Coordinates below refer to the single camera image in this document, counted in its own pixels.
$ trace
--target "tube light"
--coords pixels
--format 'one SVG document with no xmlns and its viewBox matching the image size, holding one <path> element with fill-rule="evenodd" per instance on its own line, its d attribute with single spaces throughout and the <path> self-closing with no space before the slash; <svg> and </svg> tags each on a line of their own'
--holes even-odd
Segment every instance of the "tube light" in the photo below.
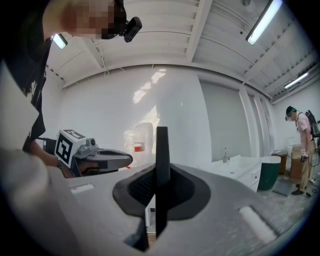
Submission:
<svg viewBox="0 0 320 256">
<path fill-rule="evenodd" d="M 68 44 L 67 40 L 64 38 L 64 36 L 62 34 L 55 34 L 51 38 L 53 38 L 53 41 L 56 43 L 56 45 L 60 49 L 65 48 L 66 45 Z"/>
<path fill-rule="evenodd" d="M 265 31 L 282 4 L 282 0 L 270 0 L 245 40 L 252 46 Z"/>
<path fill-rule="evenodd" d="M 302 79 L 306 78 L 309 75 L 309 73 L 305 73 L 302 76 L 298 77 L 296 80 L 292 81 L 291 83 L 289 83 L 288 85 L 286 85 L 284 88 L 288 89 L 291 86 L 294 86 L 296 83 L 298 83 L 299 81 L 301 81 Z"/>
</svg>

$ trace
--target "sink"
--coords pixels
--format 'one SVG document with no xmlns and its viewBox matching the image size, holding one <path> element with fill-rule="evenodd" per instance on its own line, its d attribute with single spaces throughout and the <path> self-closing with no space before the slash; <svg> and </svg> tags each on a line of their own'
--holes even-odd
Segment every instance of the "sink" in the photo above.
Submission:
<svg viewBox="0 0 320 256">
<path fill-rule="evenodd" d="M 223 160 L 200 164 L 199 169 L 209 173 L 237 179 L 261 163 L 260 157 L 243 157 L 240 155 L 231 157 L 226 163 Z"/>
</svg>

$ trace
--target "chrome faucet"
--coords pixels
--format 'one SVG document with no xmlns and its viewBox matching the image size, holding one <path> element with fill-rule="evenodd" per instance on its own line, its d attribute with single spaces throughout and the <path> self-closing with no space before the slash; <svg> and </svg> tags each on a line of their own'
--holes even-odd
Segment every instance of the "chrome faucet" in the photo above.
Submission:
<svg viewBox="0 0 320 256">
<path fill-rule="evenodd" d="M 227 157 L 227 148 L 224 148 L 224 157 L 223 157 L 223 162 L 226 163 L 227 161 L 230 160 L 230 157 Z"/>
</svg>

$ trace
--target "khaki pants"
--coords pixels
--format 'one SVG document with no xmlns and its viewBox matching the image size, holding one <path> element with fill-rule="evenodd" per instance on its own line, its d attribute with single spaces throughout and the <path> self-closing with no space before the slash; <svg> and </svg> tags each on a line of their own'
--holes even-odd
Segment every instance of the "khaki pants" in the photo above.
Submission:
<svg viewBox="0 0 320 256">
<path fill-rule="evenodd" d="M 307 161 L 302 163 L 302 178 L 301 178 L 301 182 L 300 182 L 300 190 L 301 191 L 305 191 L 305 187 L 308 185 L 308 180 L 309 180 L 309 174 L 310 174 L 310 178 L 312 178 L 312 173 L 311 173 L 311 169 L 312 169 L 312 157 L 313 154 L 315 152 L 315 148 L 316 148 L 316 144 L 315 141 L 311 141 L 311 146 L 310 146 L 310 154 L 309 154 L 309 158 Z"/>
</svg>

